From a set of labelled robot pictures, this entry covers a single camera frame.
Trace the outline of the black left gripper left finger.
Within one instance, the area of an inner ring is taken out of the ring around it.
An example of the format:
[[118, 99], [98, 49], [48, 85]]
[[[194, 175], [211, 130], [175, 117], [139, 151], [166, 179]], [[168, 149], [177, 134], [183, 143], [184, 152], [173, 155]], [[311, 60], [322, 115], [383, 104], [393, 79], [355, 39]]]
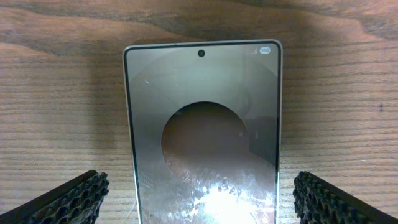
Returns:
[[94, 224], [109, 190], [108, 175], [89, 170], [1, 215], [1, 223]]

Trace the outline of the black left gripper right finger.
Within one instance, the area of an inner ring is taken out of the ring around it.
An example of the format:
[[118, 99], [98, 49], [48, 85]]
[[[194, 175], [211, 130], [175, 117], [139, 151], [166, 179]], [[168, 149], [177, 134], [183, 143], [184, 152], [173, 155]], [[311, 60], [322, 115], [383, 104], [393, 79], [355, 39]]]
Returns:
[[295, 213], [301, 224], [397, 224], [397, 218], [310, 172], [300, 172], [294, 185]]

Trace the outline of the gold Samsung Galaxy smartphone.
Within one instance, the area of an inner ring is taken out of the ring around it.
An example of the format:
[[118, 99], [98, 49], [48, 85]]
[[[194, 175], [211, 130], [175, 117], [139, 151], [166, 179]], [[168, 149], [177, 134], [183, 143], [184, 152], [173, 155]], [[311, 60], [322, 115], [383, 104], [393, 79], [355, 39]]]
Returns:
[[282, 44], [132, 45], [124, 81], [140, 223], [276, 223]]

